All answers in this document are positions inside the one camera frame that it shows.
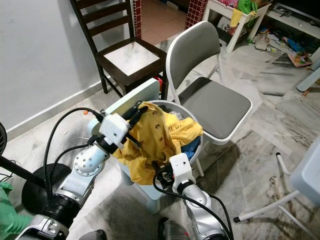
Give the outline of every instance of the grey chair seat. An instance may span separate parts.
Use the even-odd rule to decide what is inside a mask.
[[[197,78],[179,99],[203,130],[221,140],[230,136],[251,107],[248,98],[206,77]]]

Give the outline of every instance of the red tile pillar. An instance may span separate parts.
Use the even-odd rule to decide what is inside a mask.
[[[133,0],[134,36],[140,39],[142,33],[141,1],[142,0]]]
[[[184,30],[197,24],[204,16],[208,0],[190,0],[188,14],[186,16]]]

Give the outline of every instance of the baseboard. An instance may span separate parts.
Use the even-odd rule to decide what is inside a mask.
[[[71,106],[77,104],[78,102],[90,97],[96,92],[102,89],[101,81],[92,84],[84,90],[81,90],[62,101],[48,107],[47,109],[38,112],[37,114],[29,117],[28,119],[20,122],[19,124],[13,126],[12,128],[6,131],[8,141],[16,138],[17,136],[25,133],[26,131],[34,128],[40,123],[48,120],[49,118],[61,113],[62,111],[70,108]]]

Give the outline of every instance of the tile floor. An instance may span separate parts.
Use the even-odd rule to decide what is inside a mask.
[[[175,37],[157,46],[166,51]],[[224,85],[248,97],[253,109],[228,144],[217,146],[209,143],[201,152],[199,159],[205,172],[204,177],[198,177],[197,181],[207,192],[220,197],[230,217],[234,218],[293,191],[289,178],[277,163],[275,153],[280,152],[288,169],[293,171],[320,134],[320,87],[314,85],[315,88],[306,97],[296,91],[296,85],[308,74],[306,68],[292,68],[280,52],[261,52],[253,44],[246,43],[237,46],[230,54],[226,54],[225,49],[226,44],[222,42],[221,58],[226,75]],[[178,92],[183,91],[197,76],[208,75],[216,63],[216,58],[211,57],[195,67]],[[211,79],[219,81],[216,74]],[[107,95],[100,91],[72,108],[86,106],[103,109],[118,99],[114,91]],[[170,92],[168,99],[173,99]],[[4,156],[17,160],[29,171],[36,170],[42,164],[50,131],[64,112],[11,140]],[[86,126],[90,118],[90,115],[74,113],[61,123],[52,142],[49,163],[62,150],[83,144],[85,140],[78,137],[89,137]],[[76,154],[71,152],[63,161],[69,165]],[[12,204],[22,209],[21,213],[26,213],[21,206],[24,181],[14,176],[10,182],[14,186],[9,194]],[[102,228],[110,239],[151,240],[156,238],[159,217],[178,221],[194,239],[191,221],[186,217],[186,208],[179,199],[162,197],[160,213],[151,216],[144,208],[146,200],[134,186],[123,185],[116,159],[107,161],[96,179],[92,194],[74,220],[68,239],[76,240],[84,233]],[[212,207],[225,220],[216,202]],[[284,207],[320,238],[318,207],[302,195]],[[232,226],[236,240],[310,239],[277,209],[251,220],[233,223]]]
[[[142,39],[156,45],[184,30],[187,14],[160,0],[142,0]]]

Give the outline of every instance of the blue cloth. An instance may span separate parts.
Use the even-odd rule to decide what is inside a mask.
[[[195,151],[197,150],[199,142],[200,142],[200,136],[197,136],[188,145],[181,147],[181,152],[187,155],[189,161],[195,155]]]

